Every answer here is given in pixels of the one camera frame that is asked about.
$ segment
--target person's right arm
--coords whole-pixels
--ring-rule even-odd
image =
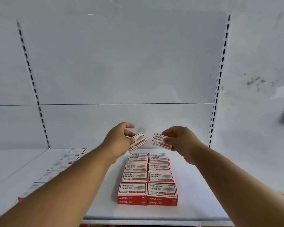
[[[171,127],[162,135],[195,165],[235,226],[284,226],[284,196],[226,157],[210,149],[187,127]]]

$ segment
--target person's left hand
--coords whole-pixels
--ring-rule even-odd
[[[114,158],[113,161],[116,161],[117,158],[124,155],[133,142],[131,137],[135,136],[135,133],[126,130],[126,128],[134,127],[135,125],[132,123],[122,122],[113,127],[106,135],[101,147],[108,150],[111,157]]]

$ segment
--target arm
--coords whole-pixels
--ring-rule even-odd
[[[78,227],[91,206],[104,176],[125,154],[134,133],[131,123],[110,130],[103,143],[27,196],[0,217],[1,226]]]
[[[284,226],[284,196],[210,149],[187,127],[164,132],[184,159],[195,165],[235,226]]]

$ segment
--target hand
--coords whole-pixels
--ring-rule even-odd
[[[109,151],[109,155],[113,158],[113,161],[116,161],[117,158],[124,155],[133,142],[131,137],[133,137],[135,133],[126,130],[126,128],[134,127],[135,125],[132,123],[122,122],[113,127],[106,135],[100,146]]]
[[[172,151],[177,151],[189,164],[194,164],[194,156],[202,148],[207,148],[187,127],[173,126],[163,131],[162,135],[169,137],[163,140],[164,143],[172,145]]]

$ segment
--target person's right hand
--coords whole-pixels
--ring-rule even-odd
[[[194,164],[194,156],[202,151],[202,148],[207,148],[187,127],[173,126],[163,131],[162,135],[169,137],[163,140],[164,143],[172,145],[172,151],[177,151],[189,164]]]

